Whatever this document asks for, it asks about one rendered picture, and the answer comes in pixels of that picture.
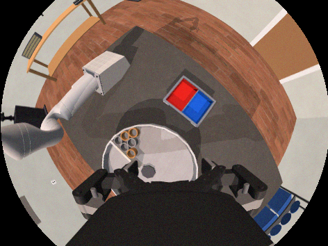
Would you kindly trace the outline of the white round turntable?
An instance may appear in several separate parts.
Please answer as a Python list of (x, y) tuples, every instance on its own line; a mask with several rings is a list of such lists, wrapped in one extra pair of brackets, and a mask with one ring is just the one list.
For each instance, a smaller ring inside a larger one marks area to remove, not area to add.
[[(127, 151), (114, 143), (116, 136), (131, 128), (140, 130), (136, 137), (138, 144), (134, 147), (138, 154), (134, 158), (129, 158)], [(176, 131), (159, 124), (138, 124), (114, 135), (104, 150), (102, 168), (114, 173), (131, 161), (138, 161), (138, 177), (144, 182), (194, 181), (198, 175), (197, 161), (190, 146)]]

